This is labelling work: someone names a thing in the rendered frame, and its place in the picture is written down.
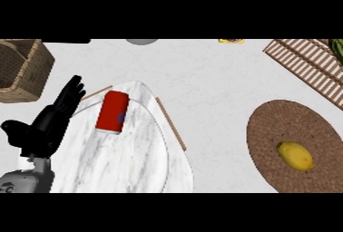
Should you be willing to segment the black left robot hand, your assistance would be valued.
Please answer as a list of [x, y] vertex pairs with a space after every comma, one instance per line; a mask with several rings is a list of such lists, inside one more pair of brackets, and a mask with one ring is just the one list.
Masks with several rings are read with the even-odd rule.
[[85, 94], [81, 77], [68, 81], [53, 104], [47, 105], [31, 124], [7, 120], [1, 129], [7, 134], [7, 143], [20, 148], [20, 156], [48, 158], [59, 149], [71, 116]]

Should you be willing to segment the white marble tiered shelf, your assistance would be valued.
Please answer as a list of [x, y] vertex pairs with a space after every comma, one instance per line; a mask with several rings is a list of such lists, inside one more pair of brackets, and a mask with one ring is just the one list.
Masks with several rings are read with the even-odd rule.
[[94, 129], [105, 94], [85, 98], [51, 156], [53, 193], [190, 192], [193, 174], [161, 101], [140, 81], [111, 88], [128, 94], [121, 133]]

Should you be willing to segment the brown round woven placemat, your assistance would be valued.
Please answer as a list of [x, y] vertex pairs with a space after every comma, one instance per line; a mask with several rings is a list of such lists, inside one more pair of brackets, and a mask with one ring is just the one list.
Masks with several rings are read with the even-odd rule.
[[343, 140], [307, 106], [284, 100], [263, 103], [249, 116], [247, 143], [276, 191], [343, 193]]

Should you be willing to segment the yellow squash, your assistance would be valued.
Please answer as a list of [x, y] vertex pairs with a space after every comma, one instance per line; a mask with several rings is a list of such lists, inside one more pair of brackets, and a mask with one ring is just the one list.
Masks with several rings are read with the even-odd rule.
[[278, 144], [278, 154], [292, 169], [307, 171], [313, 168], [312, 155], [298, 143], [282, 141]]

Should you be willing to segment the red can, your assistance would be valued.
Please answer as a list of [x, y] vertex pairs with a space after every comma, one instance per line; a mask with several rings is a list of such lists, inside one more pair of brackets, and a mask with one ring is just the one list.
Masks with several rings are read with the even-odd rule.
[[119, 134], [128, 107], [128, 94], [109, 91], [105, 95], [94, 128], [99, 131]]

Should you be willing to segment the brown wicker basket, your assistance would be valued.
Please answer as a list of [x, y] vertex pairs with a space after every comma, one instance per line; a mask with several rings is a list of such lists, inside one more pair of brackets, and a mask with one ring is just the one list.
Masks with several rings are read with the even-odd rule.
[[0, 102], [35, 102], [54, 58], [40, 39], [0, 39]]

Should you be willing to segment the black appliance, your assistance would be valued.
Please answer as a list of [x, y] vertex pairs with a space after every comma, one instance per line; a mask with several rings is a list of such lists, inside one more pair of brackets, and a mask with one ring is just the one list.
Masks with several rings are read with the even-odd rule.
[[43, 43], [88, 44], [91, 39], [41, 39]]

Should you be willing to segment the grey round object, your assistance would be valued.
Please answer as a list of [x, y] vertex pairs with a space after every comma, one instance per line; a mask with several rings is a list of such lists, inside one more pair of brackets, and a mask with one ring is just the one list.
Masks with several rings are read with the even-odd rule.
[[147, 45], [158, 41], [158, 39], [125, 39], [130, 44], [134, 45]]

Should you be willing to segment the wooden slatted rack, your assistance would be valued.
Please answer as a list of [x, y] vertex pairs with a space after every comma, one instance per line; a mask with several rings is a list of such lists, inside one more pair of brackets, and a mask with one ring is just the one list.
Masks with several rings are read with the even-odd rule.
[[343, 111], [343, 65], [326, 39], [273, 39], [263, 52]]

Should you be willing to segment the green vegetable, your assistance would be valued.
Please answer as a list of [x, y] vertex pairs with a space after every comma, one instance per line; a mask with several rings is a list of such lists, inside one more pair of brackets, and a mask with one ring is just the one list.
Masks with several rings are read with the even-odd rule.
[[335, 55], [337, 60], [343, 64], [343, 39], [331, 39], [328, 41], [328, 46]]

